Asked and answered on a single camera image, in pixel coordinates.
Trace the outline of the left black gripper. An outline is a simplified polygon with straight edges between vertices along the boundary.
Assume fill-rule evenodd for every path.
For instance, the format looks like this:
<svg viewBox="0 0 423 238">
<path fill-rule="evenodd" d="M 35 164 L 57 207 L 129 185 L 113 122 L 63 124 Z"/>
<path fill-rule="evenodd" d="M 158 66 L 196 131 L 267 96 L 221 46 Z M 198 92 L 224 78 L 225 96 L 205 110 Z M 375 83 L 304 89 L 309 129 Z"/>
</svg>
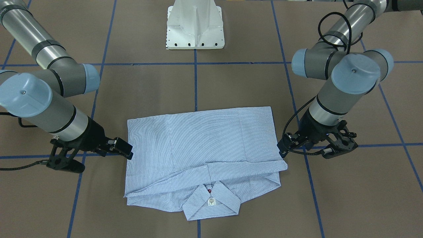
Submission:
<svg viewBox="0 0 423 238">
<path fill-rule="evenodd" d="M 330 159 L 358 148 L 355 137 L 357 134 L 347 128 L 346 120 L 341 120 L 334 126 L 326 126 L 318 123 L 307 110 L 299 121 L 298 131 L 294 134 L 285 132 L 277 147 L 281 158 L 291 152 L 308 156 L 322 155 L 323 158 Z M 327 141 L 328 145 L 319 151 L 309 153 L 299 150 L 304 147 L 309 151 L 323 141 Z"/>
</svg>

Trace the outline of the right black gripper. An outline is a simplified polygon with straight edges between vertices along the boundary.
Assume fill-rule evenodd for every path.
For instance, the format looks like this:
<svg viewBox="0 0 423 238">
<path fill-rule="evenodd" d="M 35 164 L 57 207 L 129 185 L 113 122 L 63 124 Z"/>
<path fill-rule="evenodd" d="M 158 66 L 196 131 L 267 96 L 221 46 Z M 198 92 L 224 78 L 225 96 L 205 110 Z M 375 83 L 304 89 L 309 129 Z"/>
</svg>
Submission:
<svg viewBox="0 0 423 238">
<path fill-rule="evenodd" d="M 75 160 L 79 151 L 91 151 L 101 156 L 106 155 L 112 147 L 112 153 L 121 155 L 127 160 L 133 158 L 133 146 L 122 138 L 106 137 L 104 128 L 89 118 L 88 126 L 83 134 L 72 140 L 52 139 L 53 148 L 46 166 L 50 169 L 83 173 L 85 165 Z"/>
</svg>

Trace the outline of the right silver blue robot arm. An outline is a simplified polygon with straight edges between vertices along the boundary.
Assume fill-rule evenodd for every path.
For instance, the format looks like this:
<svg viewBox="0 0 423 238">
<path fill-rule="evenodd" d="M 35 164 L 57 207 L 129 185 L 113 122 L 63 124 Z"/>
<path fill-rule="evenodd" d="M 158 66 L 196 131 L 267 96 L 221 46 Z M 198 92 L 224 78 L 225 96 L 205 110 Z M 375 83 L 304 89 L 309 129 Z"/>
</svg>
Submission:
<svg viewBox="0 0 423 238">
<path fill-rule="evenodd" d="M 41 67 L 34 72 L 1 70 L 1 106 L 6 115 L 24 119 L 31 127 L 53 136 L 47 160 L 2 171 L 16 171 L 36 165 L 82 173 L 85 165 L 75 160 L 79 151 L 104 157 L 120 155 L 131 160 L 133 147 L 124 139 L 109 138 L 104 128 L 68 101 L 68 97 L 94 92 L 100 75 L 91 64 L 77 63 L 34 18 L 22 0 L 1 1 L 1 25 Z"/>
</svg>

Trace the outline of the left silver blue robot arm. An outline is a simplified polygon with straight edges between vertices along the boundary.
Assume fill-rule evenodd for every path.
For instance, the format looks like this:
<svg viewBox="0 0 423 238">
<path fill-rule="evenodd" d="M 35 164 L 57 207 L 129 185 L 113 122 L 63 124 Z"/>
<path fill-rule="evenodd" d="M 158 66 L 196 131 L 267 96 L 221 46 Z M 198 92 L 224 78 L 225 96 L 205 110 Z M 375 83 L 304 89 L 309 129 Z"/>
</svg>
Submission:
<svg viewBox="0 0 423 238">
<path fill-rule="evenodd" d="M 282 158 L 288 153 L 322 155 L 329 159 L 355 150 L 357 136 L 344 116 L 366 94 L 385 80 L 393 69 L 392 55 L 383 49 L 354 53 L 364 29 L 387 12 L 422 10 L 421 0 L 354 0 L 344 14 L 331 12 L 318 24 L 319 41 L 296 51 L 292 71 L 299 76 L 325 80 L 306 108 L 292 134 L 284 131 L 277 146 Z"/>
</svg>

